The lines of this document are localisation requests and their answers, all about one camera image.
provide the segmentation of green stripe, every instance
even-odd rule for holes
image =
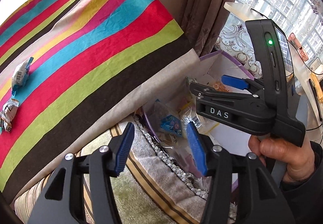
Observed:
[[[182,34],[181,28],[175,20],[172,20],[157,34],[111,57],[60,95],[36,117],[9,151],[0,169],[0,190],[3,191],[9,176],[33,146],[87,96],[123,69],[165,44],[176,40]]]

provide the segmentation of snack packet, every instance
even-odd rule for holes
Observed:
[[[25,86],[26,81],[29,77],[30,64],[32,63],[33,59],[33,57],[29,57],[27,60],[16,67],[11,79],[12,95],[16,94],[16,91],[19,87]]]
[[[154,104],[154,113],[155,119],[158,120],[158,131],[182,136],[180,119],[176,112],[157,99]]]
[[[17,99],[10,98],[3,106],[0,113],[0,126],[1,129],[10,132],[12,129],[11,122],[16,116],[19,107]]]

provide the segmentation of striped blanket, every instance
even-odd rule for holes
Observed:
[[[159,0],[23,4],[0,27],[1,106],[11,97],[14,67],[34,57],[15,95],[12,131],[0,135],[5,199],[11,202],[102,115],[190,49]]]

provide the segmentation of pink object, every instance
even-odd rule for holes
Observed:
[[[303,61],[307,61],[308,60],[308,56],[307,53],[305,52],[305,50],[303,49],[302,45],[300,44],[300,42],[297,40],[296,36],[294,33],[291,33],[290,36],[288,37],[288,40],[298,49],[299,54],[301,55],[301,58],[303,59]]]

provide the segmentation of barcode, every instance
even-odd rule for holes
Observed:
[[[196,128],[199,128],[202,125],[201,121],[198,119],[197,116],[193,117],[192,120]]]
[[[22,72],[17,72],[16,81],[20,82],[21,78],[22,78]]]

